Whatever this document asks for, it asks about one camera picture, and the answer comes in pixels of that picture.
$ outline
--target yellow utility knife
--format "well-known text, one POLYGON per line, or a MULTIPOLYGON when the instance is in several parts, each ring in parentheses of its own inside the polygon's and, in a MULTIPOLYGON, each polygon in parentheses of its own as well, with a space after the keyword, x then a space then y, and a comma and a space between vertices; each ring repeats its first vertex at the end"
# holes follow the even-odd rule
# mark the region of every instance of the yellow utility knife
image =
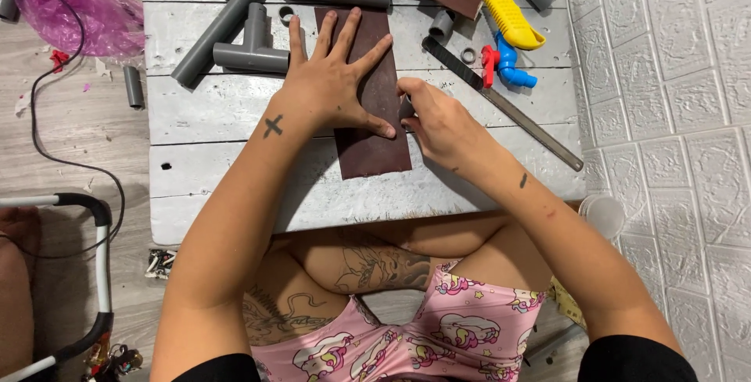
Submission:
POLYGON ((483 0, 498 24, 503 38, 513 47, 534 50, 545 44, 545 37, 526 21, 514 0, 483 0))

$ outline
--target black sleeve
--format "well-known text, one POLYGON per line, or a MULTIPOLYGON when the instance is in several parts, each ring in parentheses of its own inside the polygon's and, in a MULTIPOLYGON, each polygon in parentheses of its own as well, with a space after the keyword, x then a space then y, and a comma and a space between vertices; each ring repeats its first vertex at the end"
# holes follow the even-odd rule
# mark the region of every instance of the black sleeve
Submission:
POLYGON ((186 371, 173 382, 260 382, 255 360, 237 353, 211 359, 186 371))
POLYGON ((663 344, 633 335, 610 335, 589 345, 579 382, 698 382, 685 358, 663 344))

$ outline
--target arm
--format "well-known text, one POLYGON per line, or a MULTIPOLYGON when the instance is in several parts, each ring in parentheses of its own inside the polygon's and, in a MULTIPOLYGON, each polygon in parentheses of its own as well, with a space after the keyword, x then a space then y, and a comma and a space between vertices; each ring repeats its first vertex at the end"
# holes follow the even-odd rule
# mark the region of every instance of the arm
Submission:
POLYGON ((336 14, 321 27, 310 60, 300 41, 300 20, 290 22, 290 66, 243 151, 191 225, 175 260, 156 337, 151 380, 173 380, 215 357, 250 353, 243 322, 243 292, 255 280, 287 173, 322 126, 368 128, 384 137, 395 130, 358 103, 362 77, 391 42, 387 36, 346 64, 360 10, 350 13, 329 52, 336 14))
POLYGON ((512 214, 577 301, 589 339, 637 335, 681 352, 633 267, 472 118, 420 79, 399 80, 419 118, 404 119, 423 154, 476 185, 512 214))

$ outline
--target pink unicorn print shorts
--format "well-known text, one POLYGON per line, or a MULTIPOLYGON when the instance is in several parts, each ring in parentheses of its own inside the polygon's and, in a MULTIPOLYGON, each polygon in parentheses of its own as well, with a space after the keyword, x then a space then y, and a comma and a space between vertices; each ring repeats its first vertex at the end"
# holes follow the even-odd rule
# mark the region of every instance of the pink unicorn print shorts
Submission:
POLYGON ((405 325, 380 324, 352 296, 325 327, 253 347, 253 357, 270 382, 517 380, 544 293, 457 277, 455 263, 437 267, 405 325))

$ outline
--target cross tattoo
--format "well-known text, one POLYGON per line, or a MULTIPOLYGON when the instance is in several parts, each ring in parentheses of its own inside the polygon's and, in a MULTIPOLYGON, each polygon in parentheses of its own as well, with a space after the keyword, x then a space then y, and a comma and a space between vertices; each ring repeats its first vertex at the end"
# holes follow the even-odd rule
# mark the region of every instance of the cross tattoo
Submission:
POLYGON ((264 133, 264 138, 268 137, 269 134, 271 134, 271 131, 276 132, 278 135, 282 135, 282 129, 278 127, 278 122, 282 120, 282 115, 279 115, 276 119, 273 121, 271 119, 266 118, 266 126, 269 127, 266 132, 264 133))

